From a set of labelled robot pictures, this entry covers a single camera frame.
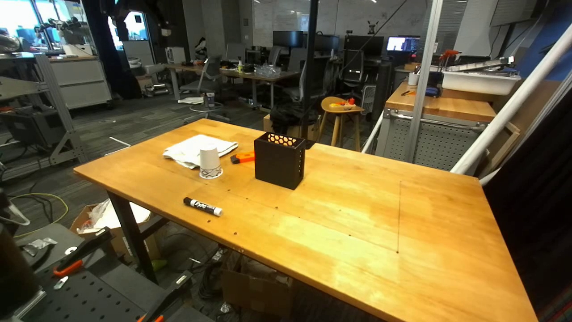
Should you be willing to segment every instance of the table top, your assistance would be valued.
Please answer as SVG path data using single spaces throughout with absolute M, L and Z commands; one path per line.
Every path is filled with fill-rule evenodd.
M 317 144 L 297 190 L 231 158 L 204 181 L 163 158 L 194 135 L 253 153 L 263 133 L 199 120 L 76 172 L 381 319 L 537 321 L 478 180 Z
M 192 65 L 192 67 L 185 67 L 185 65 L 169 65 L 170 70 L 176 70 L 178 74 L 181 72 L 192 72 L 192 74 L 203 74 L 204 65 Z M 242 72 L 238 74 L 237 70 L 228 70 L 228 69 L 221 69 L 222 76 L 228 78 L 237 78 L 237 79 L 253 79 L 253 81 L 263 81 L 263 83 L 280 83 L 283 79 L 292 79 L 301 76 L 299 72 L 281 72 L 280 76 L 258 76 L 255 72 Z
M 414 112 L 417 90 L 408 90 L 408 85 L 403 83 L 392 97 L 387 101 L 389 110 L 406 110 Z M 455 97 L 426 97 L 426 113 L 456 119 L 465 122 L 492 122 L 496 119 L 494 108 L 483 101 L 462 99 L 460 94 Z

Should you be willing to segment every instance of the notebook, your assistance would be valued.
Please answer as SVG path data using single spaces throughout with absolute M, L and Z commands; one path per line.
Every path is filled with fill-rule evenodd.
M 237 142 L 228 142 L 206 135 L 192 137 L 178 146 L 169 147 L 163 156 L 174 160 L 181 167 L 199 169 L 201 151 L 217 149 L 219 156 L 226 156 L 238 147 Z

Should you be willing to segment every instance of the wooden stool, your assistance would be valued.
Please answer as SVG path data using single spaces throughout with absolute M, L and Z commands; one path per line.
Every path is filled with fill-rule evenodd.
M 340 99 L 340 97 L 326 97 L 322 101 L 322 122 L 321 122 L 321 129 L 319 129 L 319 137 L 322 137 L 324 126 L 326 126 L 326 119 L 330 115 L 335 117 L 335 131 L 333 131 L 333 142 L 331 146 L 342 146 L 344 140 L 344 117 L 351 115 L 355 117 L 355 126 L 356 126 L 356 151 L 360 151 L 360 119 L 364 110 L 360 106 L 347 106 L 347 101 Z

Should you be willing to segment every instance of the floor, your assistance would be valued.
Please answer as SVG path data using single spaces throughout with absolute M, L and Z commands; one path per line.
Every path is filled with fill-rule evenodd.
M 251 110 L 244 101 L 228 103 L 224 108 L 231 124 L 262 129 L 265 112 Z M 115 103 L 113 108 L 88 108 L 72 112 L 74 126 L 85 146 L 88 160 L 97 160 L 110 153 L 126 149 L 126 144 L 137 146 L 162 133 L 172 131 L 203 119 L 201 113 L 190 112 L 188 106 L 176 104 L 172 97 L 154 97 L 140 101 Z M 371 135 L 372 122 L 362 122 L 362 140 Z M 78 163 L 60 165 L 40 171 L 33 176 L 2 183 L 11 201 L 31 219 L 29 228 L 19 230 L 17 237 L 42 230 L 49 222 L 60 222 L 67 228 L 86 208 L 108 199 L 106 192 L 79 180 L 74 174 Z M 190 267 L 190 258 L 208 260 L 219 249 L 213 242 L 190 233 L 176 224 L 160 231 L 160 247 L 167 262 L 158 273 L 160 283 L 169 287 L 178 274 Z M 197 271 L 197 289 L 190 299 L 196 308 L 215 321 L 376 321 L 374 317 L 340 303 L 312 287 L 299 285 L 290 317 L 276 319 L 258 315 L 247 310 L 231 310 L 222 314 L 221 274 L 206 274 L 208 267 Z

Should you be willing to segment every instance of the black marker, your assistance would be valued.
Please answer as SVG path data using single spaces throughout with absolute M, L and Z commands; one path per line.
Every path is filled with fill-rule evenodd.
M 183 205 L 190 206 L 190 208 L 196 208 L 196 210 L 201 210 L 201 212 L 206 212 L 206 214 L 212 214 L 215 217 L 222 215 L 222 208 L 215 208 L 215 206 L 204 205 L 204 203 L 201 203 L 197 199 L 192 199 L 192 197 L 185 197 Z

